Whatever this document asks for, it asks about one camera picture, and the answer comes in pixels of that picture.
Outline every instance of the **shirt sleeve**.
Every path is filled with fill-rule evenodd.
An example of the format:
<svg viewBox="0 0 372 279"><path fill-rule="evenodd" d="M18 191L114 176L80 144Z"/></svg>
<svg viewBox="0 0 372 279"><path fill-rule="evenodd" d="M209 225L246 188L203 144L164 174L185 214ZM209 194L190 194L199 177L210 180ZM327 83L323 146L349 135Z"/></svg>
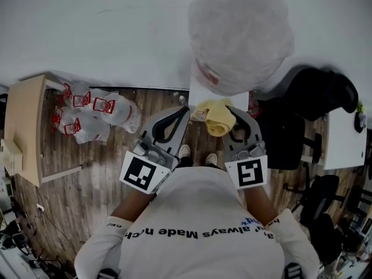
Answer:
<svg viewBox="0 0 372 279"><path fill-rule="evenodd" d="M104 266L107 255L110 251L120 248L124 235L132 224L130 221L109 216L78 252L74 264L77 277L97 278L98 273L107 267Z"/></svg>
<svg viewBox="0 0 372 279"><path fill-rule="evenodd" d="M318 254L289 209L281 212L266 228L276 235L281 244L285 265L296 262L301 266L305 279L317 278L320 267Z"/></svg>

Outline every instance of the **forearm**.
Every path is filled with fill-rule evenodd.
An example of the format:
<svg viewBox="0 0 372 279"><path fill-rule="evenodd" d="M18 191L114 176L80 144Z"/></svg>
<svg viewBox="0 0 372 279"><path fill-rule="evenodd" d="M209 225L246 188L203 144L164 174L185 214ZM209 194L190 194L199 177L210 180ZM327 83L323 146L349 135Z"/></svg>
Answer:
<svg viewBox="0 0 372 279"><path fill-rule="evenodd" d="M278 211L261 186L244 189L244 195L248 212L264 226L278 216Z"/></svg>
<svg viewBox="0 0 372 279"><path fill-rule="evenodd" d="M111 216L135 222L153 198L154 194L145 194L139 190L134 190L112 212Z"/></svg>

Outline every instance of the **black pants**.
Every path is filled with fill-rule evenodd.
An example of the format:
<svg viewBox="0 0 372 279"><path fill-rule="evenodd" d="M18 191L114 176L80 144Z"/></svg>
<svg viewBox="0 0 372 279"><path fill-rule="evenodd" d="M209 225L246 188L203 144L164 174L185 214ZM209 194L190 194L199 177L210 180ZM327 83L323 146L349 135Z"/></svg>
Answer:
<svg viewBox="0 0 372 279"><path fill-rule="evenodd" d="M177 165L176 168L179 168L179 167L192 167L193 165L194 165L194 161L192 161L192 159L190 157L182 157L180 159L180 162L178 163L178 165ZM219 169L220 170L220 168L218 166L215 166L212 163L206 164L204 166L213 167L214 169Z"/></svg>

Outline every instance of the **desk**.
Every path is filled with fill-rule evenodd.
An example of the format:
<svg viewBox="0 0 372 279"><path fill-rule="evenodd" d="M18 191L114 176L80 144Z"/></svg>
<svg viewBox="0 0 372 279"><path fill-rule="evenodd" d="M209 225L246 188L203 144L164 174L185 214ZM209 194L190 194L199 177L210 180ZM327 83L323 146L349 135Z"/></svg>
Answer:
<svg viewBox="0 0 372 279"><path fill-rule="evenodd" d="M328 114L325 170L364 165L367 129L357 133L354 129L354 118L355 113L347 113L342 108Z"/></svg>
<svg viewBox="0 0 372 279"><path fill-rule="evenodd" d="M37 76L9 88L5 113L4 139L13 140L22 151L19 174L36 186L82 169L81 166L48 176L42 175L40 151L41 109L46 87L62 91L61 84Z"/></svg>

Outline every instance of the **cable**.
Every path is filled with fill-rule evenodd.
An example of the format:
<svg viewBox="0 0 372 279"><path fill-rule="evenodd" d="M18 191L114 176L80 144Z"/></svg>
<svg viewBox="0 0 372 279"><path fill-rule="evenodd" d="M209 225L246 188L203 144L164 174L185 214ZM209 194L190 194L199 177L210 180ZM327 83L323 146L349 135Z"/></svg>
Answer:
<svg viewBox="0 0 372 279"><path fill-rule="evenodd" d="M42 206L44 207L44 209L45 209L45 205L44 205L44 201L42 200L42 197L41 197L41 194L40 194L40 192L39 192L39 189L38 188L36 188L36 191L37 191L37 193L38 193L38 195L39 195L39 197L40 197L40 200L41 200L41 203L42 203ZM54 223L53 223L53 221L48 217L48 215L45 213L45 212L43 212L42 210L40 210L40 209L38 209L38 211L40 212L40 217L38 217L38 216L34 216L34 224L35 224L35 218L39 218L39 219L41 219L41 215L43 215L45 218L47 218L48 220L49 220L49 222L64 236L64 238L69 242L69 244L70 244L70 246L71 246L71 248L72 248L72 250L73 250L73 252L75 253L75 255L77 254L77 252L75 251L75 249L74 249L74 245L72 244L72 242L71 242L71 240L63 233L63 231L62 230L60 230Z"/></svg>

